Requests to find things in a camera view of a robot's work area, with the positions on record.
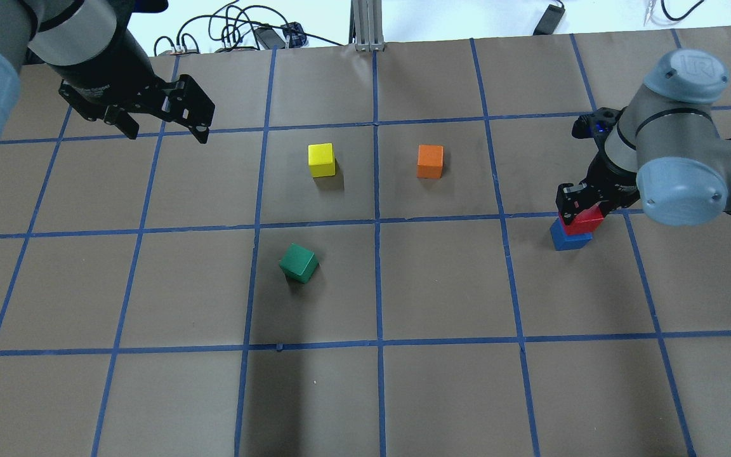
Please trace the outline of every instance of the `grid line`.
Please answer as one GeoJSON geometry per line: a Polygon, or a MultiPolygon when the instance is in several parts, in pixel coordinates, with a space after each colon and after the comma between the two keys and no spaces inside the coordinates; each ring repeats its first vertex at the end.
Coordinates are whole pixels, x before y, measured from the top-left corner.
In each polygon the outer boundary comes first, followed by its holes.
{"type": "Polygon", "coordinates": [[[586,73],[586,66],[583,64],[583,56],[580,54],[580,47],[577,46],[577,38],[574,34],[569,34],[571,39],[571,46],[574,48],[574,57],[577,58],[577,66],[580,67],[580,76],[583,77],[583,84],[586,87],[586,93],[588,95],[588,101],[591,102],[591,110],[595,112],[597,110],[597,102],[594,101],[594,92],[591,90],[591,84],[588,82],[588,73],[586,73]]]}
{"type": "MultiPolygon", "coordinates": [[[[176,56],[174,61],[174,70],[171,73],[171,80],[174,81],[176,73],[180,67],[180,56],[176,56]]],[[[98,410],[98,422],[95,425],[95,435],[92,440],[92,457],[98,455],[98,449],[101,444],[101,433],[103,431],[103,422],[105,419],[105,413],[107,413],[107,407],[109,405],[109,393],[111,391],[111,383],[114,379],[114,366],[117,364],[117,357],[119,355],[120,340],[122,338],[122,329],[126,323],[126,313],[128,311],[128,304],[131,298],[131,287],[134,286],[134,274],[137,269],[137,261],[140,257],[140,248],[143,244],[143,229],[145,228],[145,220],[148,216],[148,205],[151,202],[151,191],[154,188],[154,176],[157,174],[157,162],[159,161],[160,148],[162,147],[162,139],[165,134],[166,122],[160,122],[159,132],[157,133],[157,144],[154,145],[154,156],[151,159],[151,167],[148,171],[148,183],[145,185],[145,198],[143,200],[143,208],[140,212],[140,223],[137,229],[137,240],[134,243],[134,253],[131,255],[131,266],[128,269],[128,278],[126,280],[126,291],[124,297],[122,297],[122,306],[120,307],[120,315],[117,321],[117,329],[114,331],[114,344],[112,345],[111,355],[109,358],[109,368],[107,370],[107,379],[105,379],[103,387],[103,396],[101,398],[101,406],[98,410]]]]}
{"type": "MultiPolygon", "coordinates": [[[[478,92],[481,95],[481,108],[484,113],[484,131],[487,134],[487,150],[489,151],[490,159],[490,172],[492,176],[492,184],[496,194],[496,203],[498,205],[498,214],[505,215],[504,211],[504,200],[501,197],[501,190],[498,182],[498,171],[496,168],[496,151],[492,142],[492,130],[490,128],[490,116],[487,108],[487,95],[484,92],[484,79],[481,75],[481,64],[478,61],[478,50],[475,47],[475,40],[470,38],[470,49],[473,53],[473,64],[475,64],[475,74],[478,79],[478,92]]],[[[534,417],[534,401],[532,400],[532,385],[529,379],[529,362],[526,359],[526,340],[525,333],[523,331],[523,323],[520,319],[520,306],[517,297],[517,287],[515,283],[515,270],[513,267],[513,257],[511,257],[510,251],[510,237],[508,237],[507,221],[505,217],[499,217],[501,225],[501,237],[504,243],[504,258],[507,263],[507,276],[510,281],[510,295],[511,301],[513,302],[513,314],[515,316],[515,332],[517,336],[517,342],[519,344],[519,356],[520,356],[520,372],[522,373],[522,381],[524,388],[524,397],[526,402],[526,413],[529,417],[529,429],[532,437],[532,451],[534,457],[540,457],[540,444],[537,439],[537,422],[534,417]]]]}
{"type": "Polygon", "coordinates": [[[682,40],[678,38],[678,32],[676,29],[670,29],[670,34],[673,35],[673,41],[676,43],[676,49],[682,49],[684,46],[682,46],[682,40]]]}
{"type": "Polygon", "coordinates": [[[52,174],[53,165],[55,165],[55,159],[58,157],[58,149],[61,147],[61,139],[63,138],[64,132],[67,130],[67,123],[69,122],[69,116],[72,112],[72,107],[67,107],[67,113],[64,115],[63,122],[61,124],[61,131],[58,133],[58,138],[55,139],[55,147],[53,147],[52,156],[50,156],[49,164],[47,164],[47,171],[44,174],[44,181],[41,183],[41,190],[38,192],[36,199],[36,205],[32,209],[32,216],[30,217],[30,223],[27,227],[27,232],[24,235],[24,242],[21,244],[21,251],[18,252],[18,258],[13,268],[13,275],[11,276],[10,283],[8,284],[8,292],[5,293],[5,298],[2,303],[2,309],[0,310],[0,330],[2,330],[2,323],[5,319],[5,314],[8,312],[8,305],[10,304],[11,297],[13,296],[13,289],[15,288],[15,281],[18,279],[18,272],[21,270],[21,264],[24,261],[24,253],[27,251],[28,243],[30,242],[30,234],[32,229],[36,226],[36,219],[38,218],[38,211],[41,209],[41,202],[44,200],[44,194],[47,191],[47,184],[49,183],[49,175],[52,174]]]}
{"type": "MultiPolygon", "coordinates": [[[[713,107],[713,110],[731,110],[731,105],[723,105],[713,107]]],[[[554,112],[554,113],[525,113],[517,115],[490,115],[490,121],[509,121],[510,119],[542,119],[552,117],[577,117],[588,114],[588,112],[554,112]]],[[[409,124],[441,124],[441,123],[459,123],[459,122],[476,122],[483,121],[484,116],[473,117],[452,117],[452,118],[429,118],[429,119],[400,119],[399,121],[371,121],[371,122],[349,122],[339,124],[306,124],[306,125],[281,125],[269,127],[272,131],[284,130],[311,130],[317,128],[351,128],[351,127],[371,127],[374,125],[409,125],[409,124]]],[[[244,128],[216,128],[211,130],[211,134],[227,134],[227,133],[247,133],[247,132],[263,132],[264,127],[244,127],[244,128]]],[[[187,130],[174,130],[163,133],[163,136],[182,136],[189,135],[187,130]]],[[[139,138],[151,138],[157,136],[157,133],[140,133],[139,138]]],[[[124,135],[96,135],[96,136],[70,136],[62,138],[62,142],[83,142],[93,140],[121,140],[126,139],[124,135]]],[[[27,138],[18,140],[2,140],[0,145],[18,145],[29,143],[52,143],[57,141],[56,138],[27,138]]]]}
{"type": "MultiPolygon", "coordinates": [[[[278,50],[273,49],[270,55],[270,74],[267,81],[267,104],[264,109],[264,130],[261,132],[261,160],[258,163],[258,190],[256,191],[255,235],[253,235],[253,258],[250,261],[250,284],[247,289],[247,314],[244,319],[244,345],[250,344],[250,332],[253,326],[253,302],[255,301],[256,269],[258,269],[258,242],[261,238],[261,195],[264,192],[264,170],[267,166],[267,138],[270,134],[270,108],[272,108],[272,86],[275,80],[275,56],[278,50]]],[[[241,427],[244,416],[244,392],[247,387],[247,362],[249,349],[241,353],[241,370],[239,373],[239,396],[236,402],[235,433],[233,454],[238,457],[241,452],[241,427]]]]}
{"type": "MultiPolygon", "coordinates": [[[[642,210],[620,209],[612,211],[612,214],[644,214],[642,210]]],[[[455,216],[418,216],[418,217],[391,217],[380,218],[380,223],[412,223],[412,222],[447,222],[454,220],[495,220],[499,214],[472,214],[455,216]]],[[[504,214],[504,219],[557,217],[556,211],[522,212],[504,214]]],[[[374,225],[374,219],[349,219],[349,220],[308,220],[303,222],[275,222],[261,223],[262,230],[289,229],[296,227],[325,227],[334,225],[374,225]]],[[[229,230],[253,230],[254,223],[241,223],[241,225],[194,225],[188,227],[157,227],[157,228],[119,228],[104,230],[76,230],[71,232],[38,232],[30,234],[31,238],[53,238],[53,237],[95,237],[107,235],[136,235],[143,234],[170,234],[171,232],[223,232],[229,230]]],[[[0,239],[24,238],[27,234],[0,234],[0,239]]]]}
{"type": "Polygon", "coordinates": [[[685,418],[684,408],[682,408],[682,399],[678,395],[676,376],[673,375],[673,367],[670,365],[670,356],[668,355],[667,345],[664,344],[662,327],[659,324],[659,316],[656,314],[655,303],[653,303],[653,294],[650,292],[650,283],[647,280],[645,266],[642,263],[642,255],[639,252],[639,245],[636,240],[636,234],[633,231],[633,224],[631,223],[629,214],[624,213],[622,216],[624,217],[624,222],[626,223],[626,228],[628,230],[628,237],[630,238],[630,244],[633,248],[633,256],[636,258],[636,266],[639,269],[639,277],[642,280],[642,289],[644,289],[647,306],[650,310],[650,318],[653,321],[653,330],[655,330],[656,341],[659,344],[659,351],[661,351],[664,370],[665,373],[667,373],[670,394],[673,397],[673,405],[676,408],[676,415],[678,416],[679,426],[681,426],[682,428],[682,436],[684,437],[684,443],[687,447],[687,455],[688,457],[695,457],[696,453],[693,447],[693,439],[690,436],[690,429],[688,429],[687,427],[687,419],[685,418]]]}
{"type": "Polygon", "coordinates": [[[374,115],[374,297],[377,318],[377,399],[379,425],[379,454],[386,457],[388,445],[385,431],[385,348],[383,347],[383,271],[380,260],[382,216],[379,210],[379,78],[377,52],[371,52],[371,93],[374,115]]]}
{"type": "MultiPolygon", "coordinates": [[[[731,330],[691,330],[684,332],[662,332],[664,339],[731,338],[731,330]]],[[[588,333],[572,335],[526,336],[526,343],[578,342],[578,341],[629,341],[658,339],[656,333],[588,333]]],[[[474,344],[519,344],[517,336],[462,336],[462,338],[410,338],[316,341],[307,343],[285,343],[281,350],[316,350],[342,347],[415,347],[416,345],[474,345],[474,344]]],[[[239,352],[243,350],[278,350],[279,344],[229,344],[229,345],[177,345],[177,347],[120,347],[119,354],[177,354],[181,352],[239,352]]],[[[8,349],[0,350],[0,357],[56,356],[56,355],[106,355],[112,348],[64,348],[64,349],[8,349]]]]}

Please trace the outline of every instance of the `orange cube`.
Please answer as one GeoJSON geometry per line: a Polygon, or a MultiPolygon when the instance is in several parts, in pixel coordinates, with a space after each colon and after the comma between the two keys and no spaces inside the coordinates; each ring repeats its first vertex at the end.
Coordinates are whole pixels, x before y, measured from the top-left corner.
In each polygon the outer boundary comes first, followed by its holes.
{"type": "Polygon", "coordinates": [[[439,179],[444,169],[443,145],[419,145],[417,177],[439,179]]]}

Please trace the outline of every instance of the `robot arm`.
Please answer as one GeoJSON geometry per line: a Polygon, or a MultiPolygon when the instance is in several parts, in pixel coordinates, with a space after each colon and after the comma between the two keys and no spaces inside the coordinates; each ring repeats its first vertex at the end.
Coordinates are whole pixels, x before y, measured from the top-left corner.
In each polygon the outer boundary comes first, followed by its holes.
{"type": "Polygon", "coordinates": [[[61,75],[58,92],[87,121],[103,119],[134,139],[139,126],[129,113],[148,113],[207,142],[213,102],[188,75],[168,83],[154,74],[127,29],[134,5],[133,0],[0,1],[0,136],[18,99],[18,70],[29,46],[61,75]]]}
{"type": "Polygon", "coordinates": [[[626,109],[580,116],[575,138],[594,138],[597,156],[579,185],[563,184],[557,208],[566,227],[583,211],[602,216],[644,201],[665,225],[698,225],[731,214],[731,140],[711,118],[729,80],[717,58],[674,50],[661,58],[626,109]]]}

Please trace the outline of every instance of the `white floor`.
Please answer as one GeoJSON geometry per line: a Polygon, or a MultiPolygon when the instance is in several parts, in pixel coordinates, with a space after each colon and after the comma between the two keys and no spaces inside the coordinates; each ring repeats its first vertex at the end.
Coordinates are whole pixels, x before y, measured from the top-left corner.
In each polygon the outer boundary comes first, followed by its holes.
{"type": "MultiPolygon", "coordinates": [[[[671,14],[681,15],[697,0],[665,0],[671,14]]],[[[731,0],[705,0],[681,23],[665,20],[656,6],[652,20],[644,26],[648,0],[563,0],[566,13],[557,34],[615,32],[624,30],[697,28],[731,25],[731,0]]],[[[185,20],[195,15],[211,14],[226,0],[169,0],[167,11],[159,14],[135,14],[129,29],[149,55],[160,35],[175,37],[185,20]]],[[[349,2],[347,0],[241,0],[241,8],[262,4],[275,8],[289,21],[301,23],[309,34],[346,43],[349,2]]],[[[438,41],[461,38],[513,37],[531,35],[550,0],[383,0],[383,34],[386,41],[438,41]]],[[[251,20],[279,24],[272,12],[249,11],[251,20]]],[[[220,47],[207,36],[208,20],[191,23],[185,32],[194,35],[202,52],[220,47]]],[[[220,34],[220,21],[214,21],[213,34],[220,34]]],[[[310,46],[327,46],[310,38],[310,46]]],[[[161,44],[159,50],[165,49],[161,44]]]]}

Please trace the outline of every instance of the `green cube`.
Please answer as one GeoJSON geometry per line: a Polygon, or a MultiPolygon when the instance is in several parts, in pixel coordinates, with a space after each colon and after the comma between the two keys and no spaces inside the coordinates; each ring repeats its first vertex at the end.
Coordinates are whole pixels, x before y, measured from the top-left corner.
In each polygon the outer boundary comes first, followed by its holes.
{"type": "Polygon", "coordinates": [[[317,268],[317,257],[309,249],[292,243],[284,258],[281,258],[279,266],[287,277],[306,284],[317,268]]]}

